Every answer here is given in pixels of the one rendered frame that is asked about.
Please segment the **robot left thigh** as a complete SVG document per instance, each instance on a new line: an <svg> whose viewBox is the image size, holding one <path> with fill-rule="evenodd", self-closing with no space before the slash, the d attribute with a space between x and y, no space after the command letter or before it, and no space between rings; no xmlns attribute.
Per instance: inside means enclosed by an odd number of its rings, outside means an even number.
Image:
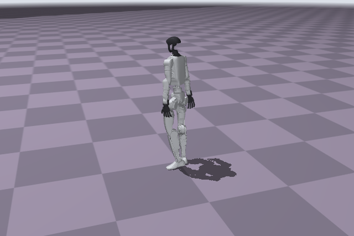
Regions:
<svg viewBox="0 0 354 236"><path fill-rule="evenodd" d="M170 137L170 134L172 131L177 131L176 129L172 129L173 123L174 123L174 112L172 109L177 109L178 107L178 99L173 97L169 100L169 105L168 105L169 109L170 109L170 114L171 116L169 117L164 117L164 126L165 126L165 130L168 134L168 136ZM167 113L166 113L167 114ZM178 132L178 131L177 131Z"/></svg>

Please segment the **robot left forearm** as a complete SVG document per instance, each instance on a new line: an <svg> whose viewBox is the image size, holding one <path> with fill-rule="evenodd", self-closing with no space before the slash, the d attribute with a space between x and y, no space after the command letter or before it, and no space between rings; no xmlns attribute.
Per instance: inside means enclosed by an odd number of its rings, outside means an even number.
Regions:
<svg viewBox="0 0 354 236"><path fill-rule="evenodd" d="M163 103L167 104L167 100L169 99L169 83L168 80L163 80Z"/></svg>

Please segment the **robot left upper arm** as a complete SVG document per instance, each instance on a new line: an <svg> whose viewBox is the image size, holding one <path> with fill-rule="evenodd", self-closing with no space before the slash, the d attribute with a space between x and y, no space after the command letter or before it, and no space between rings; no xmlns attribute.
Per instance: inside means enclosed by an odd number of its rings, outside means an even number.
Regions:
<svg viewBox="0 0 354 236"><path fill-rule="evenodd" d="M173 66L173 59L169 58L164 60L164 70L165 70L165 80L168 80L169 85L171 84L171 67Z"/></svg>

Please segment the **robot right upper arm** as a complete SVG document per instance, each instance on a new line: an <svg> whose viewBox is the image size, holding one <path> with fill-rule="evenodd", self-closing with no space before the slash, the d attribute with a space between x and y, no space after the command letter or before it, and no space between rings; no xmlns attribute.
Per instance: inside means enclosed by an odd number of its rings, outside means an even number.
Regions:
<svg viewBox="0 0 354 236"><path fill-rule="evenodd" d="M184 55L183 55L184 56ZM184 56L185 58L185 79L189 78L189 72L188 72L188 66L187 66L187 58L186 56Z"/></svg>

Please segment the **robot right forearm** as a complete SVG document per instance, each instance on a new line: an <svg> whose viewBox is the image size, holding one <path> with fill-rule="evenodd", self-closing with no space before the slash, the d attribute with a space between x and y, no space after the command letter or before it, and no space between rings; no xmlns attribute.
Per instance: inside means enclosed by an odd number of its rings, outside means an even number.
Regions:
<svg viewBox="0 0 354 236"><path fill-rule="evenodd" d="M187 95L191 95L191 93L190 93L190 90L191 90L191 87L190 87L190 77L185 80L184 85L185 85L186 94L187 94Z"/></svg>

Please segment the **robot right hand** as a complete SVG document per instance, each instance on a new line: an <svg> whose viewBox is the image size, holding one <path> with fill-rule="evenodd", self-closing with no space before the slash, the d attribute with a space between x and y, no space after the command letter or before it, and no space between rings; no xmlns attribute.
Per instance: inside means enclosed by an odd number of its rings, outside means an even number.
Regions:
<svg viewBox="0 0 354 236"><path fill-rule="evenodd" d="M193 104L194 104L194 107L195 107L195 103L194 103L194 99L193 99L193 97L192 97L192 91L190 90L190 93L191 93L191 95L187 95L187 97L188 97L188 108L189 108L189 104L190 104L190 109L191 108L193 108ZM192 105L192 107L191 107L191 105Z"/></svg>

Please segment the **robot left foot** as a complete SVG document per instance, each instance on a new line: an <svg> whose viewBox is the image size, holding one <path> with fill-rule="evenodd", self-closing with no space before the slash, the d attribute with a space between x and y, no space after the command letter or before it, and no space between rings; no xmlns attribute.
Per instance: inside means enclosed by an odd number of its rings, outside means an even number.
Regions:
<svg viewBox="0 0 354 236"><path fill-rule="evenodd" d="M178 161L177 161L178 162ZM185 161L184 160L180 160L179 163L176 163L175 161L170 164L169 166L166 167L167 170L171 170L171 169L175 169L177 167L180 166L184 166L185 165Z"/></svg>

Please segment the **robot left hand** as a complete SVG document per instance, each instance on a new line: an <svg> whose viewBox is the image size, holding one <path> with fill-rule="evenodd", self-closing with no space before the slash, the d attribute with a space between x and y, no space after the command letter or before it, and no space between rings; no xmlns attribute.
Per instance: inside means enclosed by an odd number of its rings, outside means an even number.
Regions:
<svg viewBox="0 0 354 236"><path fill-rule="evenodd" d="M169 105L169 100L167 100L167 104L163 104L164 106L163 106L163 109L162 109L162 114L164 115L164 117L166 116L166 117L169 117L169 116L171 116L171 114L170 114L170 109L169 109L169 107L168 107L168 105ZM167 114L166 114L167 113ZM172 117L172 116L171 116Z"/></svg>

